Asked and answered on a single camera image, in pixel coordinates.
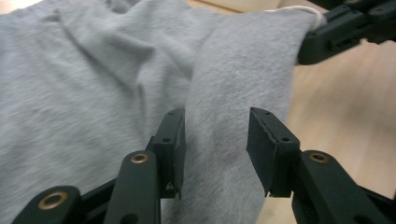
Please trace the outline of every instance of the wooden table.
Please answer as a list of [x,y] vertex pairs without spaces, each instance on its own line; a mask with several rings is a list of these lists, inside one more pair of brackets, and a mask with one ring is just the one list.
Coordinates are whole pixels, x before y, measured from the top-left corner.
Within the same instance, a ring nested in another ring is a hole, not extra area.
[[[0,13],[39,0],[0,0]],[[194,7],[234,11],[188,0]],[[282,6],[303,4],[284,1]],[[288,127],[302,150],[333,155],[368,189],[393,197],[396,187],[396,43],[363,42],[322,63],[296,66]],[[258,223],[295,223],[290,199],[267,199]]]

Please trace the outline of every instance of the screw hole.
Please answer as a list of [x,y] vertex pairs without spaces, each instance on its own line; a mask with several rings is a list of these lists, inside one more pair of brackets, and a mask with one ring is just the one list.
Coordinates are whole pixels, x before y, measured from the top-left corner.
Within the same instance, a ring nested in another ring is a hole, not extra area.
[[120,224],[136,224],[139,217],[136,214],[128,214],[121,219]]
[[319,160],[319,161],[324,161],[324,157],[321,155],[314,155],[313,158]]
[[328,162],[329,158],[324,155],[324,154],[319,154],[319,153],[311,153],[309,155],[309,157],[311,158],[311,160],[313,161],[317,161],[317,162]]
[[374,222],[370,218],[362,215],[354,216],[353,220],[355,220],[355,222],[359,224],[374,224]]
[[142,163],[142,162],[147,161],[148,159],[149,159],[149,156],[146,154],[137,154],[137,155],[132,156],[131,162]]
[[67,193],[64,191],[56,191],[47,195],[38,203],[41,210],[50,210],[64,203],[67,199]]

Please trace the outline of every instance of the black plastic bracket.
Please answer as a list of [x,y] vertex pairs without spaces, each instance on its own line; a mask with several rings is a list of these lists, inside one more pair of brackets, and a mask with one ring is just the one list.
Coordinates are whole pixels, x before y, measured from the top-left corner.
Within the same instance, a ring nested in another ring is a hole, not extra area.
[[157,159],[150,151],[137,151],[122,162],[105,224],[161,223]]
[[184,158],[186,155],[184,108],[168,112],[152,140],[152,151],[158,160],[160,197],[181,199]]
[[[370,201],[364,191],[352,180],[337,160],[331,155],[315,150],[307,150],[300,156],[296,174],[304,183],[304,188],[318,214],[319,223],[387,223],[386,218]],[[299,201],[299,189],[294,189]],[[297,223],[311,216],[299,219]]]
[[80,202],[79,191],[75,187],[60,186],[37,194],[18,214],[13,224],[41,223],[68,224],[74,208]]
[[301,153],[300,141],[271,112],[250,108],[247,152],[265,195],[289,197],[290,166]]
[[324,16],[327,24],[309,32],[301,45],[299,64],[322,62],[358,46],[361,39],[381,44],[396,41],[396,0],[311,0],[331,9]]

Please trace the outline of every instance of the gray fabric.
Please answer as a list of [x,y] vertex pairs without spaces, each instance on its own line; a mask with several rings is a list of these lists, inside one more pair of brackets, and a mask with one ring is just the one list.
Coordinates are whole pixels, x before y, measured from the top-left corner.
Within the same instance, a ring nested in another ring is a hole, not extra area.
[[245,151],[248,110],[284,119],[314,16],[233,16],[179,0],[46,0],[0,16],[0,223],[37,193],[85,193],[186,106],[183,200],[163,223],[254,223],[263,189]]

